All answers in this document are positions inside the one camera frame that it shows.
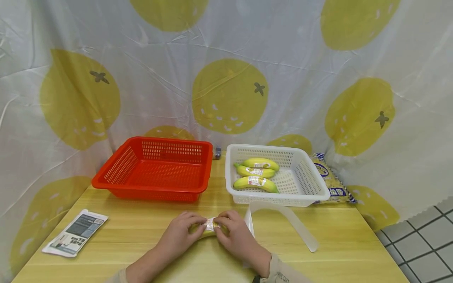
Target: plastic packaging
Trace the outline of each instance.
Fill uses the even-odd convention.
[[[108,216],[82,210],[66,228],[48,243],[43,253],[57,254],[74,258],[87,243],[88,239],[102,226]]]
[[[355,198],[346,189],[343,183],[333,173],[332,169],[324,162],[324,154],[316,153],[310,156],[319,174],[323,177],[327,189],[329,189],[330,198],[325,201],[315,201],[314,203],[356,203]]]
[[[288,221],[296,230],[297,234],[299,234],[299,236],[302,238],[302,240],[312,253],[314,253],[318,249],[318,241],[316,241],[315,237],[313,237],[310,231],[308,231],[305,225],[299,220],[299,218],[291,209],[266,201],[253,201],[250,203],[249,208],[247,209],[244,220],[253,236],[255,236],[255,231],[253,230],[252,213],[260,209],[272,209],[279,211],[281,214],[283,214],[283,216],[286,217],[286,219],[288,219]]]
[[[200,236],[199,239],[203,239],[203,238],[206,238],[209,236],[215,236],[216,235],[216,233],[214,231],[215,227],[219,227],[220,229],[222,229],[222,231],[225,235],[229,235],[229,233],[230,233],[229,230],[225,226],[215,223],[214,217],[208,218],[208,220],[206,221],[206,223],[204,225],[206,226],[206,228],[203,231],[203,234]],[[190,226],[189,233],[191,234],[191,233],[195,232],[199,226],[200,226],[199,224],[193,224],[192,226]]]

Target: white plastic strip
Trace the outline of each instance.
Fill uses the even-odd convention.
[[[299,234],[299,236],[307,245],[308,249],[312,253],[314,253],[318,249],[319,247],[318,241],[316,241],[315,237],[313,237],[310,231],[308,231],[305,225],[302,224],[302,222],[299,220],[299,218],[294,214],[292,210],[285,206],[273,204],[266,201],[253,201],[249,204],[249,208],[247,209],[244,220],[246,221],[247,227],[249,227],[249,230],[253,236],[255,236],[255,232],[253,230],[252,213],[260,209],[272,209],[280,211],[280,213],[283,214],[286,217],[286,219],[288,219],[288,221],[291,223],[291,225],[294,227],[296,232]]]

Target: small bottle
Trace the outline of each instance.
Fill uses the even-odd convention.
[[[222,156],[222,149],[220,147],[216,146],[216,148],[212,152],[212,159],[219,160],[221,156]]]

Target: tabletop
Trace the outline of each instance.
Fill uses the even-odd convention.
[[[182,211],[210,218],[247,205],[235,204],[225,188],[225,159],[213,160],[207,190],[195,203],[166,203],[119,199],[107,190],[89,187],[24,266],[13,283],[104,282],[116,271],[154,247],[169,222]],[[109,220],[73,259],[44,254],[41,249],[82,210]],[[257,241],[312,282],[407,282],[406,277],[353,205],[312,205],[291,208],[319,242],[311,253],[286,218],[277,211],[253,214]],[[168,266],[155,282],[251,282],[245,269],[217,241],[197,241]]]

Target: white curtain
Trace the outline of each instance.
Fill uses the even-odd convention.
[[[326,153],[375,230],[452,195],[450,0],[0,7],[0,280],[131,136]]]

